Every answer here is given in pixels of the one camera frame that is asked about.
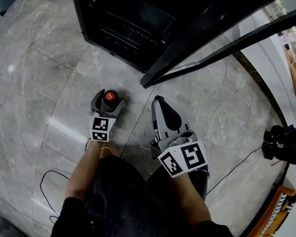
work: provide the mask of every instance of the black frame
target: black frame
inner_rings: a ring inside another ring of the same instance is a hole
[[[157,38],[157,36],[152,36],[151,40],[153,40],[154,42],[159,43],[157,45],[156,48],[154,48],[154,50],[150,53],[150,55],[148,54],[148,58],[147,60],[145,60],[145,62],[142,62],[140,64],[138,64],[138,62],[129,59],[129,57],[127,57],[125,54],[123,54],[122,52],[118,51],[118,50],[114,50],[114,48],[109,47],[106,43],[103,43],[103,41],[101,41],[98,36],[100,36],[101,34],[97,34],[97,35],[93,35],[92,32],[96,32],[102,30],[103,28],[105,28],[107,25],[105,25],[105,23],[101,22],[100,20],[97,20],[96,17],[92,17],[92,13],[90,13],[90,11],[88,12],[88,6],[86,8],[85,3],[88,3],[89,0],[74,0],[74,5],[75,5],[75,9],[78,15],[78,20],[79,20],[79,24],[81,27],[81,32],[84,36],[85,41],[87,41],[88,43],[91,43],[92,45],[95,46],[100,46],[102,49],[108,51],[111,55],[113,56],[117,56],[119,59],[123,60],[125,63],[131,65],[132,67],[134,67],[135,69],[139,70],[140,72],[142,72],[143,74],[145,74],[148,69],[156,62],[156,60],[163,54],[163,52],[166,50],[166,48],[173,42],[173,40],[175,40],[176,36],[179,35],[181,33],[181,31],[183,31],[183,29],[185,29],[189,23],[199,14],[199,12],[201,11],[201,8],[199,8],[200,4],[202,7],[204,7],[204,5],[207,4],[207,2],[205,1],[200,1],[200,0],[179,0],[179,1],[183,1],[183,7],[178,6],[178,3],[173,4],[171,2],[168,2],[167,0],[162,0],[159,1],[161,2],[163,5],[167,5],[168,8],[175,8],[175,10],[173,9],[173,11],[175,11],[176,13],[173,14],[170,13],[168,10],[164,10],[163,12],[165,14],[170,15],[171,17],[176,19],[175,24],[171,24],[168,29],[167,32]],[[93,25],[90,26],[90,23],[88,22],[87,18],[93,18],[92,20],[94,21]],[[132,27],[134,27],[134,29],[139,29],[139,26],[134,25],[132,22],[128,22],[130,25],[132,25]],[[120,39],[117,35],[113,34],[113,39],[119,39],[121,42],[124,41],[126,44],[131,44],[131,42],[127,42],[124,39]]]
[[[148,88],[204,68],[279,31],[295,26],[296,11],[293,11],[221,48],[196,66],[165,75],[188,56],[272,1],[274,0],[215,0],[189,24],[151,66],[141,79],[142,86]]]

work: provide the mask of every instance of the black shirt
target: black shirt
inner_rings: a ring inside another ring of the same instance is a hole
[[[87,212],[84,208],[84,202],[77,198],[67,198],[64,201],[64,205],[61,211],[61,214],[56,221],[51,237],[65,237],[65,236],[82,236],[82,237],[100,237],[105,236],[106,234],[99,231],[99,225],[101,222],[92,221],[87,215]],[[195,227],[189,228],[186,230],[186,236],[224,236],[232,237],[232,234],[227,226],[222,226],[215,224],[212,221],[206,221],[198,224]],[[132,234],[117,232],[114,235],[107,234],[107,236],[122,236],[122,237],[131,237],[140,236],[145,234],[141,233],[141,229],[138,229],[138,232]]]

